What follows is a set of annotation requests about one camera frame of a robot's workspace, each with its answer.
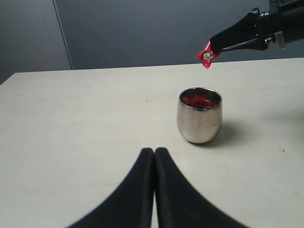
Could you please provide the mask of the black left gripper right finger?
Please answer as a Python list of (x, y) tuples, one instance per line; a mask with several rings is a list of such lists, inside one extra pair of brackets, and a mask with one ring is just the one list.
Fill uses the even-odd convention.
[(157, 148), (154, 160), (160, 228), (241, 227), (240, 222), (216, 208), (187, 181), (166, 148)]

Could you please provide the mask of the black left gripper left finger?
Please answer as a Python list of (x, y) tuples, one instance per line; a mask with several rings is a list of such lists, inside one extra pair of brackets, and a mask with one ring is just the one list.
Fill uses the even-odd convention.
[(150, 228), (154, 197), (154, 152), (141, 149), (120, 185), (71, 228)]

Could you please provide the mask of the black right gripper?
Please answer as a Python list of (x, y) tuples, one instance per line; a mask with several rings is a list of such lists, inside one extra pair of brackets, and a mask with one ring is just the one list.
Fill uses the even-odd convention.
[(269, 10), (260, 14), (252, 9), (233, 26), (210, 38), (214, 52), (241, 49), (259, 50), (259, 39), (267, 45), (276, 43), (279, 49), (304, 38), (304, 1), (270, 0)]

